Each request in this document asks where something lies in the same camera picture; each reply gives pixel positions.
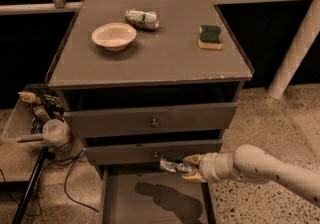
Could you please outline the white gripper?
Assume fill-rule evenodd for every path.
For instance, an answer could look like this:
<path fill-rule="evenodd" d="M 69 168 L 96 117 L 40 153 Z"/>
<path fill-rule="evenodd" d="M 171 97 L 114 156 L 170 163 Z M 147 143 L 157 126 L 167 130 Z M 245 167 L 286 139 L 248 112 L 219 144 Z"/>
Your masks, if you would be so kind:
<path fill-rule="evenodd" d="M 192 164 L 199 165 L 199 170 L 194 169 L 189 173 L 182 174 L 181 177 L 192 183 L 217 183 L 221 179 L 217 174 L 215 161 L 217 159 L 217 153 L 208 154 L 194 154 L 186 156 L 183 161 Z"/>

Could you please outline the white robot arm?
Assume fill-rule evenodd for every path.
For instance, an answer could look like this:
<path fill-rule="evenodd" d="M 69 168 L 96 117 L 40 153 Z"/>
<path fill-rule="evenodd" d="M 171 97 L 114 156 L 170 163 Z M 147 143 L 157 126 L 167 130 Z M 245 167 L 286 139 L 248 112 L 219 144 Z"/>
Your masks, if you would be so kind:
<path fill-rule="evenodd" d="M 281 98 L 318 37 L 318 0 L 230 3 L 221 4 L 219 10 L 255 69 L 249 85 L 265 86 L 271 98 Z M 253 145 L 241 145 L 229 153 L 192 155 L 185 161 L 196 166 L 184 176 L 191 181 L 273 181 L 319 204 L 319 174 L 287 164 Z"/>

